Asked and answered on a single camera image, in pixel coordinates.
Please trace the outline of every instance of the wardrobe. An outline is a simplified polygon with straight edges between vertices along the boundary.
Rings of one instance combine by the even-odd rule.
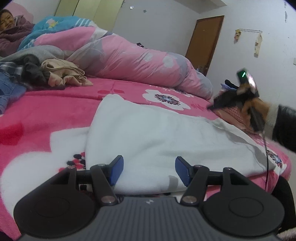
[[[112,31],[124,0],[61,0],[55,16],[91,19],[100,28]]]

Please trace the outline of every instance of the human hand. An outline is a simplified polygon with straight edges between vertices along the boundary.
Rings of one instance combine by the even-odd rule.
[[[254,98],[252,100],[246,101],[242,108],[242,118],[245,122],[244,124],[246,125],[246,127],[251,128],[251,115],[248,113],[250,107],[254,107],[256,111],[258,111],[262,115],[263,120],[266,122],[266,117],[270,108],[270,104],[263,102],[259,98]]]

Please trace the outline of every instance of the gray blanket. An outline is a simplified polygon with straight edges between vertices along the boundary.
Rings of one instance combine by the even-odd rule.
[[[14,62],[24,58],[29,54],[35,55],[39,59],[40,63],[50,58],[64,59],[64,52],[58,47],[51,45],[40,45],[20,50],[14,54],[0,59],[0,62]]]

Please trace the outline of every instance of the black sleeve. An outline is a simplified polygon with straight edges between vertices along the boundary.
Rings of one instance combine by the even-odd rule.
[[[296,111],[279,105],[272,139],[285,148],[296,152]]]

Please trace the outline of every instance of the screw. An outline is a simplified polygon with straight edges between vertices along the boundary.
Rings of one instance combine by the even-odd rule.
[[[104,196],[101,198],[103,203],[114,203],[116,201],[115,197],[113,196]]]
[[[191,204],[197,202],[197,199],[194,196],[185,196],[182,198],[182,200],[185,203],[191,203]]]

